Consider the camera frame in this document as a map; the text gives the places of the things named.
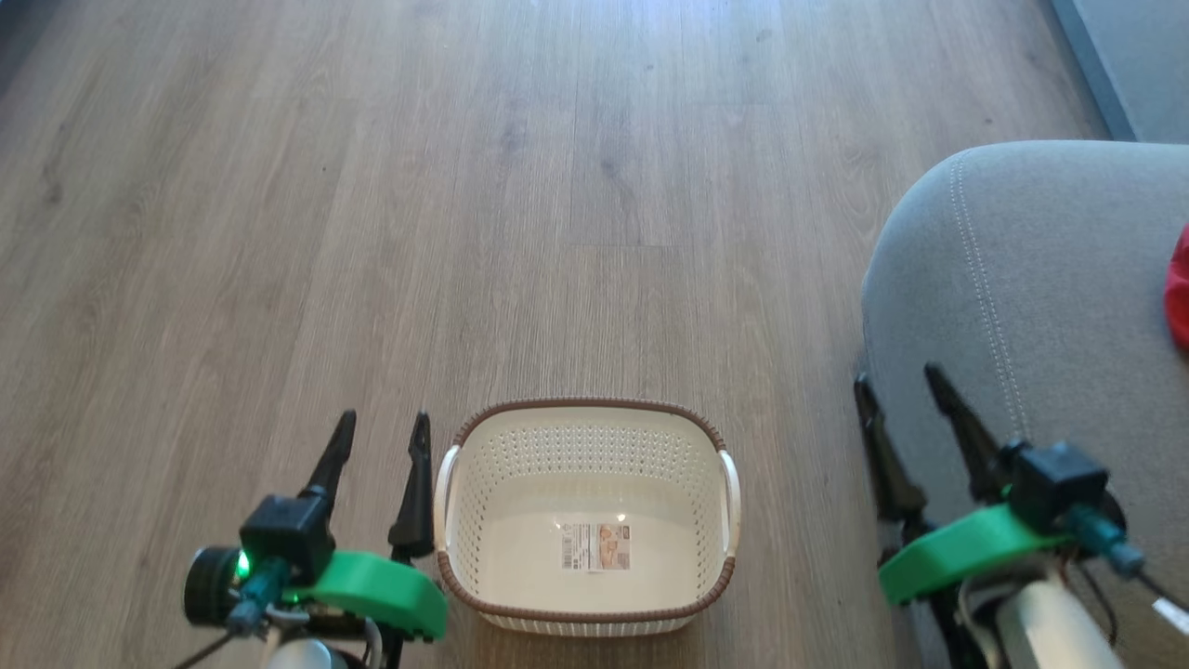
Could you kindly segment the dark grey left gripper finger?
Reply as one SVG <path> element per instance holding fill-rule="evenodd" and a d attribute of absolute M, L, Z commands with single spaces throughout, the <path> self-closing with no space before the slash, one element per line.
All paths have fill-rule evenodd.
<path fill-rule="evenodd" d="M 300 492 L 300 498 L 319 498 L 334 507 L 342 471 L 351 457 L 357 419 L 354 410 L 340 415 L 313 474 Z"/>
<path fill-rule="evenodd" d="M 407 476 L 398 519 L 389 529 L 391 560 L 424 558 L 434 550 L 432 419 L 419 412 L 408 448 L 411 471 Z"/>

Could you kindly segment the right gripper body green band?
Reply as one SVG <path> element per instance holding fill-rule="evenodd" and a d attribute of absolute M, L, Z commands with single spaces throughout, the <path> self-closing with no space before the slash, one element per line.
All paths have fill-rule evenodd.
<path fill-rule="evenodd" d="M 910 542 L 879 567 L 877 579 L 886 601 L 902 606 L 1067 543 L 1069 534 L 1038 532 L 1009 505 L 990 505 Z"/>

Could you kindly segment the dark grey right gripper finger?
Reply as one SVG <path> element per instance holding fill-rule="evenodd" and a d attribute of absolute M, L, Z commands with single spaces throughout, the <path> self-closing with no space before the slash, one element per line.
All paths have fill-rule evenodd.
<path fill-rule="evenodd" d="M 968 405 L 960 391 L 948 380 L 939 364 L 924 365 L 935 406 L 950 424 L 960 446 L 960 454 L 970 479 L 969 491 L 976 503 L 1001 503 L 1008 486 L 1008 474 L 1000 462 L 1000 444 Z"/>
<path fill-rule="evenodd" d="M 876 517 L 883 522 L 923 522 L 926 496 L 910 479 L 886 425 L 886 415 L 866 374 L 853 383 Z"/>

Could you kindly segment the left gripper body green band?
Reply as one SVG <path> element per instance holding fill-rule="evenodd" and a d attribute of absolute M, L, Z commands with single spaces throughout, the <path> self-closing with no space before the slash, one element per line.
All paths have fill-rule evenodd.
<path fill-rule="evenodd" d="M 233 610 L 246 600 L 250 579 L 263 566 L 238 545 L 201 549 L 184 581 L 188 623 L 227 627 Z M 350 639 L 364 636 L 366 620 L 398 639 L 438 642 L 449 621 L 449 604 L 438 585 L 413 566 L 371 553 L 336 551 L 315 583 L 282 588 L 251 631 L 279 625 Z"/>

